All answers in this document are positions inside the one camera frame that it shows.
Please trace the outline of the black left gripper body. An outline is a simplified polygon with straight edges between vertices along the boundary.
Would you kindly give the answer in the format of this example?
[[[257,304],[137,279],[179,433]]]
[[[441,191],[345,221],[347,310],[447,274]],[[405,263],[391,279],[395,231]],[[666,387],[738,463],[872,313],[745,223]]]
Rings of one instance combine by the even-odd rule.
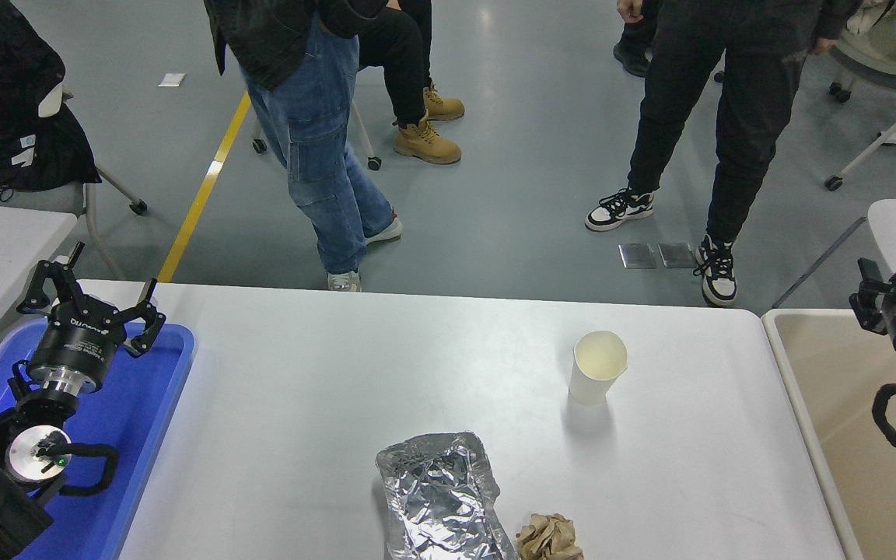
[[[51,369],[66,368],[93,383],[104,383],[115,351],[124,341],[124,326],[114,322],[114,314],[117,308],[107,302],[89,302],[88,314],[82,314],[72,301],[54,305],[45,333],[29,358],[29,378],[43,383]]]

